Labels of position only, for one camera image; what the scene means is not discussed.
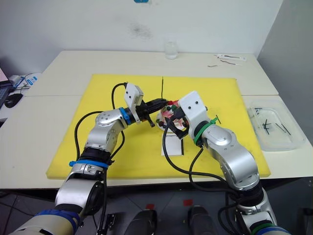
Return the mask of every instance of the plastic container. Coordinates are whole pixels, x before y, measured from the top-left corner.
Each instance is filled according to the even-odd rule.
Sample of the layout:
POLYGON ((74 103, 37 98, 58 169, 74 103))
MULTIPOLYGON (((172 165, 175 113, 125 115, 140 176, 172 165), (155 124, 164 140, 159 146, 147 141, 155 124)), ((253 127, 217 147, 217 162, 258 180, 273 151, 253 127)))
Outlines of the plastic container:
POLYGON ((287 151, 305 142, 305 135, 281 101, 252 102, 249 117, 264 151, 287 151))

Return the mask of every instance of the blue band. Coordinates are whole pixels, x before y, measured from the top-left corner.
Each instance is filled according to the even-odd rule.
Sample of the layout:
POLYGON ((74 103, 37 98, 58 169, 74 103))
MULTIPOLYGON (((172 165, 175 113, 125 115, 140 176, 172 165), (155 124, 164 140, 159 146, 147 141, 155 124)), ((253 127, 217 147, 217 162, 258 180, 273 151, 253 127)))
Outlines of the blue band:
POLYGON ((78 161, 71 161, 69 162, 69 166, 74 166, 76 163, 86 163, 86 164, 91 164, 91 165, 96 165, 96 166, 100 166, 103 168, 108 169, 108 164, 105 163, 101 163, 101 162, 96 162, 96 161, 91 161, 91 160, 78 160, 78 161))
POLYGON ((38 216, 38 215, 56 215, 56 216, 60 216, 60 217, 63 217, 65 219, 67 219, 72 227, 73 227, 73 231, 74 233, 76 232, 76 229, 77 229, 77 225, 79 225, 80 223, 80 217, 77 213, 75 212, 71 212, 71 211, 59 211, 59 210, 56 210, 56 209, 50 209, 50 210, 44 210, 42 212, 39 212, 38 214, 36 214, 35 216, 38 216))
POLYGON ((126 113, 124 108, 118 108, 121 111, 121 114, 123 116, 123 118, 125 119, 125 121, 127 122, 128 125, 131 124, 131 118, 128 116, 128 114, 126 113))
POLYGON ((290 234, 287 230, 280 228, 280 227, 267 227, 267 228, 260 229, 256 233, 256 235, 263 235, 271 231, 281 231, 281 232, 285 232, 286 234, 290 234))

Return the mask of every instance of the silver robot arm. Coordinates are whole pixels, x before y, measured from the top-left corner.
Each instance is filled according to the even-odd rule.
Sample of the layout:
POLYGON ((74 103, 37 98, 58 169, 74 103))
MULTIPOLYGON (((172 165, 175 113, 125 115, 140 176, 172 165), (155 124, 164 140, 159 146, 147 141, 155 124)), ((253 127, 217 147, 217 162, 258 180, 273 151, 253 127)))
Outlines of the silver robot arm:
POLYGON ((267 194, 261 186, 256 161, 244 148, 234 132, 215 125, 215 119, 207 116, 207 108, 197 92, 191 92, 179 100, 189 124, 188 134, 198 146, 204 146, 220 163, 228 185, 241 195, 255 196, 237 206, 246 233, 262 223, 277 225, 267 194))
MULTIPOLYGON (((12 235, 73 235, 86 216, 94 215, 103 206, 106 190, 103 182, 119 133, 135 122, 147 120, 154 126, 149 114, 167 104, 165 99, 145 103, 138 86, 124 85, 128 107, 104 111, 96 117, 83 153, 77 161, 69 163, 72 169, 57 193, 55 208, 38 213, 12 235)), ((104 234, 100 227, 98 234, 104 234)))

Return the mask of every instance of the red object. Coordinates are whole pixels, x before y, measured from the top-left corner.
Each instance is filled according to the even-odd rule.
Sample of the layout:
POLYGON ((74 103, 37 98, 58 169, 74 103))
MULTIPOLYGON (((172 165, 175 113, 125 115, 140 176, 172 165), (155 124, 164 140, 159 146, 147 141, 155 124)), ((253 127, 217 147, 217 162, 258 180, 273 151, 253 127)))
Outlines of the red object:
POLYGON ((184 207, 189 207, 192 206, 193 200, 192 199, 187 199, 183 201, 184 207))
POLYGON ((154 204, 147 204, 146 209, 153 210, 155 208, 154 204))

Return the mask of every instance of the yellow cutting mat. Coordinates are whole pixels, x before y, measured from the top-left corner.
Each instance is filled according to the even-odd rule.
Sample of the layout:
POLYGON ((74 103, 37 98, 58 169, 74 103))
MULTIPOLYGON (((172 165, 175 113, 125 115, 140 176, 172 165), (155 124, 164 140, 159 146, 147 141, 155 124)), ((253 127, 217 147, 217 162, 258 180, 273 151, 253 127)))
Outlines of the yellow cutting mat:
MULTIPOLYGON (((237 135, 238 141, 254 156, 260 175, 270 175, 268 165, 254 134, 246 112, 244 102, 234 78, 191 78, 164 77, 163 98, 176 100, 191 91, 198 91, 203 102, 208 107, 211 119, 218 115, 222 127, 231 129, 237 135)), ((92 111, 111 110, 111 90, 121 82, 131 82, 138 85, 144 92, 144 101, 161 97, 161 76, 134 76, 95 74, 81 99, 67 133, 57 150, 46 175, 49 179, 64 179, 70 172, 70 161, 76 158, 74 143, 74 128, 77 121, 86 113, 92 111)), ((115 106, 126 107, 124 88, 115 91, 115 106)), ((152 114, 155 122, 157 114, 152 114)), ((94 126, 96 115, 89 116, 80 125, 78 140, 81 152, 87 140, 89 131, 94 126)), ((108 178, 140 179, 140 178, 178 178, 186 175, 174 170, 161 155, 161 138, 163 132, 155 126, 151 128, 148 122, 132 124, 125 131, 125 144, 114 157, 115 162, 109 167, 108 178)), ((183 169, 189 169, 190 163, 198 152, 189 136, 184 138, 184 156, 171 157, 173 162, 183 169)), ((197 160, 195 171, 209 172, 222 176, 216 160, 204 151, 197 160)))

